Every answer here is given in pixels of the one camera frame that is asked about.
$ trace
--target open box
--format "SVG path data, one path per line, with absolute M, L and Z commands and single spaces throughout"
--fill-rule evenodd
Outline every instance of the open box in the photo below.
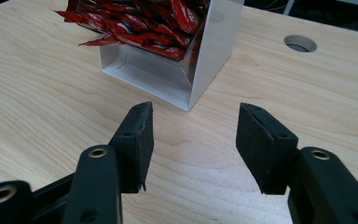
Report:
M 244 0 L 212 0 L 185 56 L 173 61 L 130 45 L 100 47 L 102 70 L 189 111 L 229 58 Z

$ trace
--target red candy wrapper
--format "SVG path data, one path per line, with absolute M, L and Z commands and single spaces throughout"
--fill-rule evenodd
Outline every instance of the red candy wrapper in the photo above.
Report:
M 180 61 L 203 29 L 210 0 L 69 0 L 56 11 L 99 35 L 80 45 L 128 44 Z

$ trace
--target wood grain surface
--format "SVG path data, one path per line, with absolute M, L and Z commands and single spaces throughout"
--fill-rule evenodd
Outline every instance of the wood grain surface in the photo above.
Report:
M 102 73 L 94 33 L 62 22 L 65 0 L 0 5 L 0 182 L 33 190 L 107 144 L 128 110 L 154 104 L 147 192 L 123 195 L 125 223 L 291 223 L 286 196 L 262 195 L 235 148 L 240 102 L 338 155 L 358 179 L 358 33 L 245 7 L 231 58 L 190 112 Z M 316 42 L 289 49 L 287 35 Z

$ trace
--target wooden table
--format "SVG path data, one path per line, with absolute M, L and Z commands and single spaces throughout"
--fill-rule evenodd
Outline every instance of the wooden table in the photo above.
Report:
M 123 195 L 125 223 L 291 223 L 286 196 L 266 196 L 235 148 L 240 102 L 337 154 L 358 179 L 358 33 L 245 7 L 232 57 L 190 112 L 101 72 L 94 36 L 62 22 L 64 0 L 0 5 L 0 182 L 33 190 L 107 144 L 128 110 L 154 104 L 147 192 Z M 318 48 L 287 48 L 305 35 Z

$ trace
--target white box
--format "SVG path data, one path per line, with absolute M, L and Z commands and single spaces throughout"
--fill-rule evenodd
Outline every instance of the white box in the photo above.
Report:
M 229 58 L 243 3 L 212 0 L 203 32 L 200 30 L 200 50 L 191 49 L 197 47 L 194 41 L 181 62 L 129 45 L 110 45 L 100 47 L 101 68 L 110 76 L 189 111 Z

